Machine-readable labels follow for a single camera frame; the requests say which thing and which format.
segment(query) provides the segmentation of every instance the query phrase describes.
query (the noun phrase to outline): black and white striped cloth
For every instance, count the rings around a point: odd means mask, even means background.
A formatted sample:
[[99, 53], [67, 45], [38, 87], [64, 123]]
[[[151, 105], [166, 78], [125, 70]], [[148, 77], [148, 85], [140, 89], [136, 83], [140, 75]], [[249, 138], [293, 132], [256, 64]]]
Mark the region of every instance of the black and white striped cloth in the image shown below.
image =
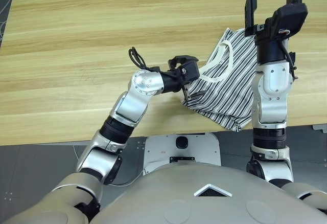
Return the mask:
[[251, 120], [256, 46], [244, 29], [227, 28], [189, 92], [206, 91], [184, 105], [208, 117], [226, 129], [240, 131]]

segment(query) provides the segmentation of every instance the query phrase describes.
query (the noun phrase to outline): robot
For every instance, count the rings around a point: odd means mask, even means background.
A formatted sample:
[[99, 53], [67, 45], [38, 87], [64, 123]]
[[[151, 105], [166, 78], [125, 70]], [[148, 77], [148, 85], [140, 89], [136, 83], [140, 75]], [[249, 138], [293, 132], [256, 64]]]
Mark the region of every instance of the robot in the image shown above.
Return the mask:
[[327, 194], [293, 182], [286, 146], [287, 95], [296, 80], [295, 53], [288, 53], [287, 46], [301, 29], [307, 7], [302, 0], [287, 0], [262, 25], [254, 25], [255, 9], [256, 0], [247, 0], [245, 35], [255, 36], [258, 49], [247, 172], [197, 162], [196, 156], [176, 159], [139, 178], [100, 212], [102, 187], [115, 179], [120, 153], [151, 97], [181, 89], [186, 101], [201, 95], [188, 92], [188, 85], [199, 78], [195, 57], [176, 56], [169, 60], [170, 70], [162, 72], [147, 67], [132, 48], [129, 56], [140, 70], [84, 150], [76, 172], [5, 224], [326, 224]]

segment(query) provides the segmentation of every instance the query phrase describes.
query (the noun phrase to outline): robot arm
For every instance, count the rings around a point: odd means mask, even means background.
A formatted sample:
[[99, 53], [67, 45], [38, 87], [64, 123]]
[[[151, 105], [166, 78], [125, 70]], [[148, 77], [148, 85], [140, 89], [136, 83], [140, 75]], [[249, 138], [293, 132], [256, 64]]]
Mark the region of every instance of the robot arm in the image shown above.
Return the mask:
[[78, 160], [76, 173], [68, 175], [38, 204], [4, 224], [89, 223], [99, 212], [103, 184], [115, 179], [123, 160], [119, 154], [142, 119], [151, 97], [183, 89], [185, 99], [191, 99], [186, 87], [200, 76], [197, 58], [176, 56], [169, 60], [170, 70], [161, 72], [159, 68], [146, 67], [134, 48], [130, 57], [141, 63], [137, 66], [143, 70], [133, 74], [128, 91], [118, 98]]
[[287, 0], [263, 25], [253, 25], [256, 0], [245, 6], [246, 35], [255, 35], [258, 65], [252, 81], [253, 144], [247, 171], [279, 187], [293, 182], [286, 146], [287, 95], [297, 79], [295, 53], [288, 40], [302, 27], [308, 10], [302, 0]]

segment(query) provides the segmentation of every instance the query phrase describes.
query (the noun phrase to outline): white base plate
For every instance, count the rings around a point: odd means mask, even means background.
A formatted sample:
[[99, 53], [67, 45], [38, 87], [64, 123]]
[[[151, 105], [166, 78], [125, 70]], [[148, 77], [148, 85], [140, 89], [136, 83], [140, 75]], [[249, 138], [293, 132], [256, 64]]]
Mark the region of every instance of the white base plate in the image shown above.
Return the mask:
[[[176, 147], [176, 139], [179, 136], [188, 139], [189, 145], [186, 149]], [[145, 141], [143, 167], [146, 174], [162, 165], [169, 164], [171, 156], [189, 156], [194, 157], [196, 162], [221, 166], [219, 141], [212, 133], [151, 136]]]

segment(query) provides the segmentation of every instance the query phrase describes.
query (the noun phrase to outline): wood grain surface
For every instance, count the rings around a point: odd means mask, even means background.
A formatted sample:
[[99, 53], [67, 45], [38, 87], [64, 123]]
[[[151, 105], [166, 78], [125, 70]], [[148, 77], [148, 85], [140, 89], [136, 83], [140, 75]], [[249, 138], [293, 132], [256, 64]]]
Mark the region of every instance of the wood grain surface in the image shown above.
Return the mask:
[[[258, 0], [262, 24], [286, 0]], [[303, 0], [309, 15], [291, 38], [299, 79], [289, 125], [327, 122], [327, 0]], [[245, 0], [13, 0], [0, 50], [0, 145], [89, 140], [137, 67], [168, 69], [175, 55], [202, 66], [227, 27], [244, 27]], [[133, 136], [218, 131], [183, 107], [181, 94], [154, 97]]]

